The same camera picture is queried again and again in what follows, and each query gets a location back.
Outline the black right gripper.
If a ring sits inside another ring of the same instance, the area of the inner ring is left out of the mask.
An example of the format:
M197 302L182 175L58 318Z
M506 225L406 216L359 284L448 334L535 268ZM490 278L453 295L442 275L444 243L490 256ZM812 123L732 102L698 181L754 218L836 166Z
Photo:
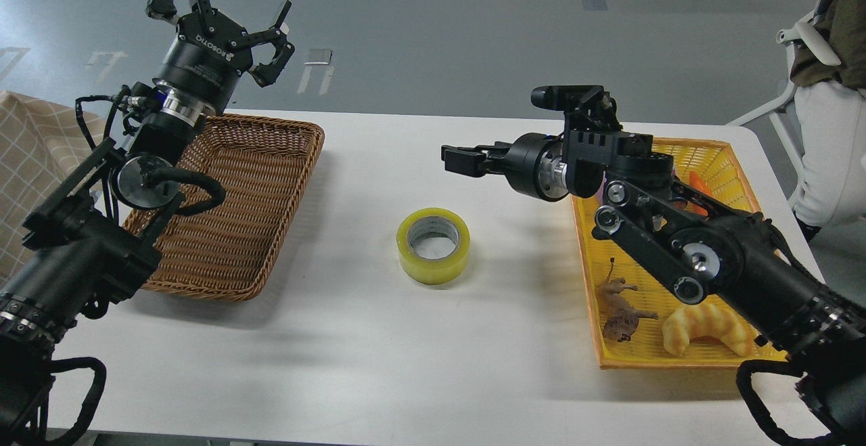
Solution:
M557 202L569 194L562 150L563 141L557 135L527 133L513 143L498 141L474 147L442 145L441 160L445 171L473 178L504 175L517 192Z

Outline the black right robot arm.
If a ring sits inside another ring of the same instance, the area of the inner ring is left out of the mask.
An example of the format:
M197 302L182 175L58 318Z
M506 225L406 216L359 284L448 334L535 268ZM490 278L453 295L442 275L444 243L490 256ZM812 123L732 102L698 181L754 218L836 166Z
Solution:
M674 174L653 137L630 133L600 85L533 89L533 106L560 111L560 135L529 133L513 143L445 145L446 171L504 175L519 193L555 202L602 194L593 237L612 240L686 305L720 296L758 331L758 344L786 360L749 360L737 385L754 420L780 445L863 445L864 308L821 283L793 256L761 213L731 208ZM798 379L799 397L827 428L817 438L777 427L751 384L755 373Z

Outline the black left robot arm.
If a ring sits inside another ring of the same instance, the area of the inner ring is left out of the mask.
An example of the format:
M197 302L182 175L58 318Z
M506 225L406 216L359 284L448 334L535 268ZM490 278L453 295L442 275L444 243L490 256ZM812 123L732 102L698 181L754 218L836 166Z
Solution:
M99 319L132 298L160 264L155 248L173 217L226 198L223 186L179 168L207 117L222 115L239 79L272 85L294 54L286 18L250 32L210 0L148 0L146 14L175 26L152 83L122 86L96 143L75 101L90 155L24 220L33 258L2 285L2 443L72 445L89 429L106 385L94 357L53 359L77 317Z

